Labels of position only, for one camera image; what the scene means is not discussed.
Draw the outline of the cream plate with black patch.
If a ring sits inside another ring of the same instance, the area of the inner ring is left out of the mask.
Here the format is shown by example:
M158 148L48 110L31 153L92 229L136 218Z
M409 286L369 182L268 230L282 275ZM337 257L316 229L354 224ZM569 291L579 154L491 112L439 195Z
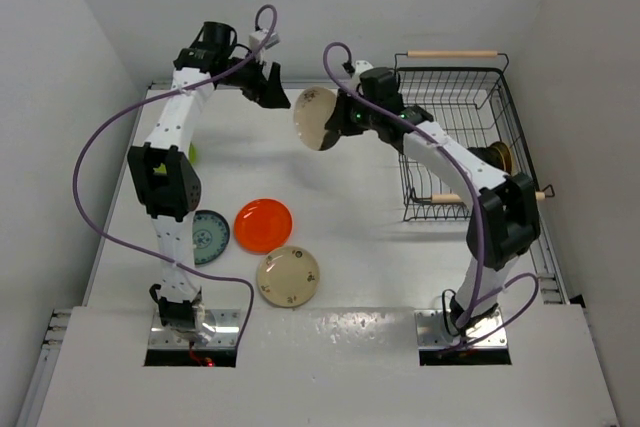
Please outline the cream plate with black patch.
M339 140L339 135L326 128L334 113L337 95L330 89L314 86L297 98L293 121L299 140L309 149L326 151Z

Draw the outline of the green plate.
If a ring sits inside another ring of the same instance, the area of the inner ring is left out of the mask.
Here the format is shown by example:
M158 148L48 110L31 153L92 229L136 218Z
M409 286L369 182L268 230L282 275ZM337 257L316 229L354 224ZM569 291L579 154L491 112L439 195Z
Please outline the green plate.
M193 143L189 145L188 157L189 157L189 161L192 164L197 163L197 159L198 159L197 149Z

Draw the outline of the yellow patterned plate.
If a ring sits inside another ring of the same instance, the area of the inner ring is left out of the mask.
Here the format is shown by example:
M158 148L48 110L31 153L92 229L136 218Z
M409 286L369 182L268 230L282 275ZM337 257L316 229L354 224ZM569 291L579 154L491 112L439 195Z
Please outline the yellow patterned plate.
M509 146L502 141L496 141L490 145L490 148L499 155L502 169L508 174L512 174L514 162Z

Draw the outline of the blue patterned plate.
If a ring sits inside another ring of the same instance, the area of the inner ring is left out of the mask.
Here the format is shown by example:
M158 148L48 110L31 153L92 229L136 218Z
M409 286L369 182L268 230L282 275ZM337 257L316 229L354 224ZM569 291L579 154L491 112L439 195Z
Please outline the blue patterned plate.
M212 210L198 210L193 219L194 263L204 266L225 251L230 240L230 227L224 216Z

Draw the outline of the cream plate with flowers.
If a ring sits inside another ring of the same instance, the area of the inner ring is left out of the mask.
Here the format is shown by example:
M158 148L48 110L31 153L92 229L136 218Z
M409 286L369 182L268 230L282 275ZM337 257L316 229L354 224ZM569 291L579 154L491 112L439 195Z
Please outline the cream plate with flowers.
M272 306L297 308L309 302L320 282L320 266L306 249L285 245L260 262L256 282L261 296Z

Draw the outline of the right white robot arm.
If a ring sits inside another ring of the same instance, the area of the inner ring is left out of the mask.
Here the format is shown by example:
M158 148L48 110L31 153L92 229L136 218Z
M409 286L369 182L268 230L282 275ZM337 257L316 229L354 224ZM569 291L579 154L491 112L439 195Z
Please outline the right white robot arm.
M404 101L387 67L347 61L326 129L336 138L373 131L385 144L434 173L468 208L471 263L449 304L451 327L463 333L488 317L515 263L540 236L536 187L511 173L499 149L465 147L424 108Z

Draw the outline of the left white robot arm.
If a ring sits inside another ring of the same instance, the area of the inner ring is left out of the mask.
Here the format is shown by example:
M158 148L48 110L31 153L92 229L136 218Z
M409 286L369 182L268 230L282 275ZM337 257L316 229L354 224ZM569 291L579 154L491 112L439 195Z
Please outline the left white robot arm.
M266 64L264 50L277 44L273 28L256 29L248 54L234 56L237 36L224 23L207 22L174 60L173 95L142 145L129 149L127 162L138 201L145 207L158 239L162 278L150 289L160 321L183 338L204 334L206 311L194 266L193 219L202 184L188 153L205 104L218 85L239 89L267 109L287 109L278 63Z

